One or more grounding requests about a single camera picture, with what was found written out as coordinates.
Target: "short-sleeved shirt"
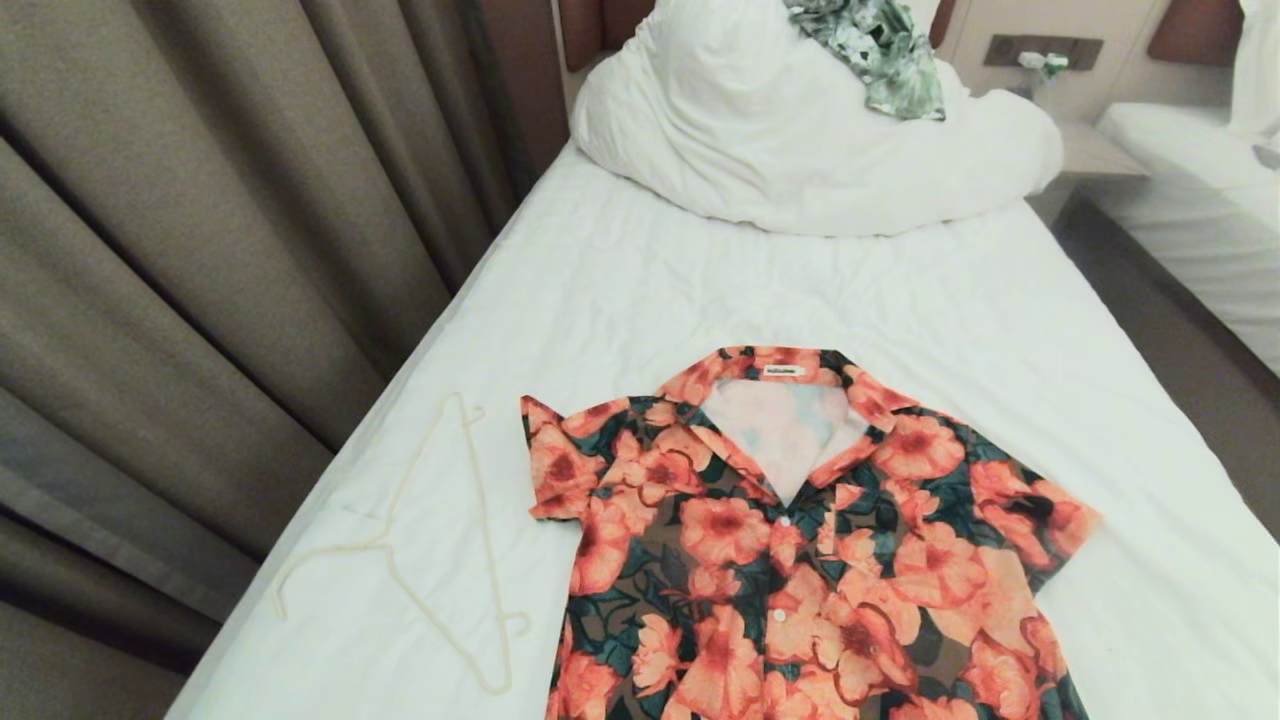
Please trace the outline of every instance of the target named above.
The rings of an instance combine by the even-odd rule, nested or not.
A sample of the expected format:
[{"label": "short-sleeved shirt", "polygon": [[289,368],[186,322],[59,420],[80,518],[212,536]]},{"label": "short-sleeved shirt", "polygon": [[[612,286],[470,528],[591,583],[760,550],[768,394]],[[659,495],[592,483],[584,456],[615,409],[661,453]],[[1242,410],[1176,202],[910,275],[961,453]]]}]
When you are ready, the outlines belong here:
[{"label": "short-sleeved shirt", "polygon": [[840,352],[524,419],[531,514],[582,527],[547,717],[1087,717],[1033,596],[1097,512]]}]

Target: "electrical outlet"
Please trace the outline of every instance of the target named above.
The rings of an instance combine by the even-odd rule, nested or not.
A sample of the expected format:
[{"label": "electrical outlet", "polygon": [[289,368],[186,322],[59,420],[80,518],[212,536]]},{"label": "electrical outlet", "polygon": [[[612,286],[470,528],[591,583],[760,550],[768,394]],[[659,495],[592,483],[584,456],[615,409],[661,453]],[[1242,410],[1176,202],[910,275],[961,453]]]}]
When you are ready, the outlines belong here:
[{"label": "electrical outlet", "polygon": [[1061,37],[1053,35],[996,35],[991,38],[984,64],[997,68],[1018,68],[1023,53],[1066,55],[1068,70],[1092,70],[1102,54],[1102,41],[1087,37]]}]

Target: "pillowcase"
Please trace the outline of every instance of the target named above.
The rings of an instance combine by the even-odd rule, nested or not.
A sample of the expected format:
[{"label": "pillowcase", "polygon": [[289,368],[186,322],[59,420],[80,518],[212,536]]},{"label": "pillowcase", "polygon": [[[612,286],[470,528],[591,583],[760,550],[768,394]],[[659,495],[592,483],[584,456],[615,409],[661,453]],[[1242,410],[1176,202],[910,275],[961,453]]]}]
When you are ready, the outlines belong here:
[{"label": "pillowcase", "polygon": [[901,120],[865,108],[782,0],[658,0],[588,76],[570,127],[671,202],[778,233],[897,234],[1043,190],[1062,164],[1053,122],[1010,92],[969,97],[936,65],[947,119]]},{"label": "pillowcase", "polygon": [[1280,129],[1280,0],[1240,0],[1231,129],[1267,137]]}]

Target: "headboard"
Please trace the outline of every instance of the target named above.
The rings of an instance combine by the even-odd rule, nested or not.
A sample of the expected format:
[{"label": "headboard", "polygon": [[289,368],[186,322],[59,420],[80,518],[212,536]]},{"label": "headboard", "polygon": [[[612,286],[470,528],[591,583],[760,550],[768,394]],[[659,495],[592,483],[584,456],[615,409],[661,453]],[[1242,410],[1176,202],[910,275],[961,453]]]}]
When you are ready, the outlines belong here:
[{"label": "headboard", "polygon": [[[951,24],[956,0],[942,0],[929,28],[929,42],[942,45]],[[654,0],[559,0],[561,29],[564,33],[564,65],[577,72],[602,50],[620,50],[635,35],[652,10]]]},{"label": "headboard", "polygon": [[1147,55],[1169,63],[1230,65],[1243,27],[1239,0],[1171,0]]}]

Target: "bed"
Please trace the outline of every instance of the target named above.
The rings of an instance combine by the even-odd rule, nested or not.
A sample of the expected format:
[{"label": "bed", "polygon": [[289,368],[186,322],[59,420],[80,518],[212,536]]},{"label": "bed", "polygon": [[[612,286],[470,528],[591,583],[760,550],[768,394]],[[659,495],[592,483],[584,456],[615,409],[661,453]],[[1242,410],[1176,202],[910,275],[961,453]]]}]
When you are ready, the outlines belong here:
[{"label": "bed", "polygon": [[1280,711],[1280,550],[1024,201],[896,237],[769,233],[571,142],[169,717],[543,717],[580,530],[527,515],[518,398],[572,413],[648,395],[749,342],[840,350],[1106,515],[1038,596],[1093,717]]},{"label": "bed", "polygon": [[1229,108],[1121,102],[1098,129],[1151,172],[1089,197],[1280,375],[1280,174]]}]

